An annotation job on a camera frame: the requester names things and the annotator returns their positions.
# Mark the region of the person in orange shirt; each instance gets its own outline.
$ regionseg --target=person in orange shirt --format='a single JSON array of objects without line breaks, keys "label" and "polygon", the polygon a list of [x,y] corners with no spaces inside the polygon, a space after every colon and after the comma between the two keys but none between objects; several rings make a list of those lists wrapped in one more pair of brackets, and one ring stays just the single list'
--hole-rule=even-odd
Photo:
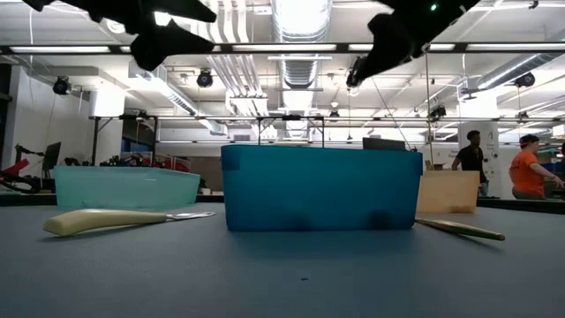
[{"label": "person in orange shirt", "polygon": [[509,174],[514,187],[512,194],[519,200],[544,200],[544,177],[551,178],[559,187],[563,181],[538,163],[536,153],[539,138],[525,135],[520,138],[522,151],[514,157]]}]

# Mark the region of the cardboard box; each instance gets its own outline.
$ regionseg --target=cardboard box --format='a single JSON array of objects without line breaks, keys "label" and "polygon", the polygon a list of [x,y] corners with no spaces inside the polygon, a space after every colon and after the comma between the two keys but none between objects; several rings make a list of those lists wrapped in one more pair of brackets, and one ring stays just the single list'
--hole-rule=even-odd
[{"label": "cardboard box", "polygon": [[417,213],[474,213],[478,171],[425,171],[420,179]]}]

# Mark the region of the ceiling duct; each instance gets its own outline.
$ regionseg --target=ceiling duct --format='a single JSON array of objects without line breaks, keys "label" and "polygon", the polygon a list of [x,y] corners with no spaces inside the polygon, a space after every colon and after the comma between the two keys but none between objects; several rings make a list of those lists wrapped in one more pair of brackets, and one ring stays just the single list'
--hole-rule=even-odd
[{"label": "ceiling duct", "polygon": [[[277,42],[324,42],[328,35],[332,0],[271,0],[273,8],[273,28]],[[304,57],[316,57],[316,54],[301,54]],[[288,110],[306,112],[313,101],[313,92],[304,91],[312,88],[320,61],[289,61],[279,64],[282,88],[303,89],[302,91],[282,92],[282,103]],[[305,122],[288,122],[292,137],[302,137],[304,132],[297,131],[306,126]]]},{"label": "ceiling duct", "polygon": [[[190,98],[183,94],[178,87],[168,83],[167,70],[163,65],[157,66],[157,68],[155,68],[152,72],[147,72],[139,68],[135,61],[131,61],[128,73],[130,78],[146,80],[147,84],[150,85],[154,91],[161,93],[187,114],[191,116],[208,116],[208,114],[203,113],[202,111],[198,112],[198,107]],[[201,119],[199,122],[213,135],[225,136],[228,134],[228,126],[226,125],[205,119]]]},{"label": "ceiling duct", "polygon": [[[565,30],[547,39],[549,42],[565,42]],[[520,76],[531,72],[543,64],[549,63],[560,57],[563,53],[537,53],[522,54],[492,72],[481,76],[477,80],[477,88],[487,90],[515,80]]]}]

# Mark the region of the white wall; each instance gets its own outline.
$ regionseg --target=white wall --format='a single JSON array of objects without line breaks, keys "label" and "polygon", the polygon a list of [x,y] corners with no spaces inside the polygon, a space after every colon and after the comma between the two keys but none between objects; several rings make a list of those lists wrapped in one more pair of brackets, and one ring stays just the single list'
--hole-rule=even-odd
[{"label": "white wall", "polygon": [[[59,161],[65,157],[87,159],[90,152],[87,130],[91,125],[88,102],[80,103],[80,99],[72,95],[55,95],[52,86],[31,79],[21,66],[12,68],[10,93],[13,101],[8,109],[3,168],[15,163],[17,144],[33,151],[44,151],[49,144],[61,141]],[[22,158],[30,162],[23,174],[41,174],[41,165],[37,164],[40,157],[23,155]]]}]

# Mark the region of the blue plastic bin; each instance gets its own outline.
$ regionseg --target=blue plastic bin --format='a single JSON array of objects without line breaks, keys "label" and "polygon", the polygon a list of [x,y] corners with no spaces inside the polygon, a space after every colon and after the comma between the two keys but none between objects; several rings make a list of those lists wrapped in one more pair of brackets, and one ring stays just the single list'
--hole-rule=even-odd
[{"label": "blue plastic bin", "polygon": [[279,146],[222,147],[232,231],[409,229],[422,154]]},{"label": "blue plastic bin", "polygon": [[141,167],[55,167],[63,208],[180,208],[196,201],[200,176]]}]

